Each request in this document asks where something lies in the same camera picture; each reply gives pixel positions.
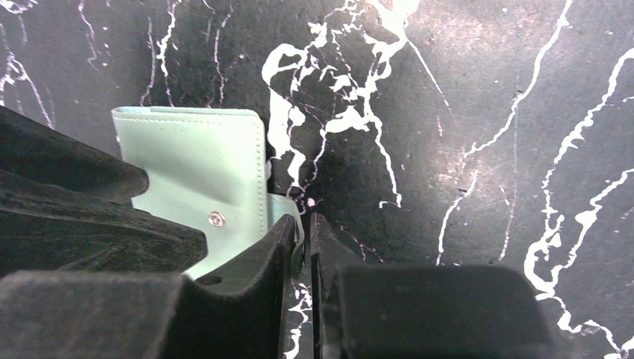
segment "mint green wallet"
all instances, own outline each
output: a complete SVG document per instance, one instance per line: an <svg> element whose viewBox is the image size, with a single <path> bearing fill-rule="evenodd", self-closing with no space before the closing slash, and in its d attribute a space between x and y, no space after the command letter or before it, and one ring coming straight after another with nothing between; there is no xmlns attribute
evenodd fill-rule
<svg viewBox="0 0 634 359"><path fill-rule="evenodd" d="M295 216L292 268L304 240L295 203L268 194L264 125L249 110L120 107L112 110L123 161L144 169L149 188L132 205L205 233L208 254L185 271L197 279Z"/></svg>

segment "wallet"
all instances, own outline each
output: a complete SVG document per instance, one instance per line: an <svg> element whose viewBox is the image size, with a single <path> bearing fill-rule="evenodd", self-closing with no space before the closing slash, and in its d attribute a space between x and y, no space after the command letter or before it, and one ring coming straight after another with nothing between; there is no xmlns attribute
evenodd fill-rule
<svg viewBox="0 0 634 359"><path fill-rule="evenodd" d="M295 203L267 193L265 130L240 109L119 107L112 110L123 161L147 172L136 209L201 230L207 256L183 274L197 279L254 243L283 215L296 219L292 270L304 232Z"/></svg>

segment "dark background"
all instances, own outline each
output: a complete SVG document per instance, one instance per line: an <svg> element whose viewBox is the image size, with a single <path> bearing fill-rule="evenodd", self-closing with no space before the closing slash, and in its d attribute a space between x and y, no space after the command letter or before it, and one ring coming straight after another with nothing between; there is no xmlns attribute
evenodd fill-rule
<svg viewBox="0 0 634 359"><path fill-rule="evenodd" d="M634 2L39 2L0 3L3 105L114 155L114 107L252 109L270 190L367 261L507 266L587 358L634 348Z"/></svg>

